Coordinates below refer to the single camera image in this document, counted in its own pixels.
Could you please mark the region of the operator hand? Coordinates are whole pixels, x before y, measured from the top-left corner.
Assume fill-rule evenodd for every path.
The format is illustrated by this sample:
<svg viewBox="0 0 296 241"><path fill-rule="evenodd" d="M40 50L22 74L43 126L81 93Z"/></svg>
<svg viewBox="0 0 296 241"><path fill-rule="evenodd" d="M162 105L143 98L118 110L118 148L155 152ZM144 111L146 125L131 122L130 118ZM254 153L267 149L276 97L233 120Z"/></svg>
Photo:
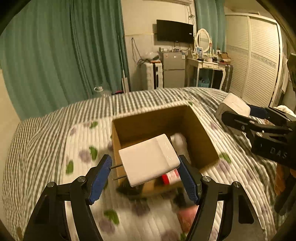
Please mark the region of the operator hand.
<svg viewBox="0 0 296 241"><path fill-rule="evenodd" d="M286 166L283 166L279 163L277 163L276 166L276 177L275 177L275 193L276 195L280 195L285 190L285 181L287 177L289 176L288 172L295 178L296 177L296 171L290 168L287 168Z"/></svg>

